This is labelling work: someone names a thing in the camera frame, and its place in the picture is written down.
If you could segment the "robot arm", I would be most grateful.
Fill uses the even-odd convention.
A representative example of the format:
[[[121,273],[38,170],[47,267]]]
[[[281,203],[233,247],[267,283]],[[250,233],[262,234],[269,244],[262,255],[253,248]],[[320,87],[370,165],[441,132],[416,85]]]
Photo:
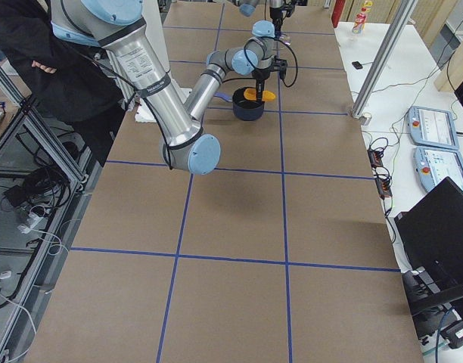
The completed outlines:
[[[234,0],[231,3],[239,8],[239,11],[249,17],[256,9],[259,1],[256,0]],[[297,1],[270,0],[269,16],[274,24],[282,25],[284,18],[290,17],[294,12]]]
[[[264,80],[278,62],[273,54],[275,25],[260,20],[244,45],[210,54],[191,94],[184,96],[146,36],[143,1],[52,1],[50,9],[59,39],[101,47],[117,59],[123,81],[134,88],[160,127],[164,162],[192,174],[206,175],[219,162],[219,140],[204,133],[200,119],[227,73],[258,77],[260,99]]]

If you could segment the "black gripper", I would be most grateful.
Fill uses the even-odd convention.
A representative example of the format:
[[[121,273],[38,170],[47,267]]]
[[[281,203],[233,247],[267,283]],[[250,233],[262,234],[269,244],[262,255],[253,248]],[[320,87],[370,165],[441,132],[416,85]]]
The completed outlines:
[[[265,80],[270,77],[271,73],[278,73],[280,80],[285,80],[287,75],[287,60],[274,55],[266,60],[259,62],[259,65],[253,70],[253,78],[256,80],[255,91],[256,101],[265,100]]]
[[[270,18],[273,23],[283,23],[284,18],[292,15],[291,5],[282,5],[278,8],[269,7]]]

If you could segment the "person's hand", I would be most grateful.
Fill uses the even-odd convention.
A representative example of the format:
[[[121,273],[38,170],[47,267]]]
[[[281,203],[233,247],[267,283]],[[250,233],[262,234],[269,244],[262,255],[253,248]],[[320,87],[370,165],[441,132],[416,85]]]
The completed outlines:
[[[53,68],[53,67],[50,67],[50,66],[46,66],[44,64],[41,64],[39,63],[38,61],[34,60],[32,62],[32,67],[34,68],[37,68],[37,69],[40,69],[41,71],[45,72],[45,73],[49,73],[49,74],[55,74],[57,72],[57,69],[56,68]]]

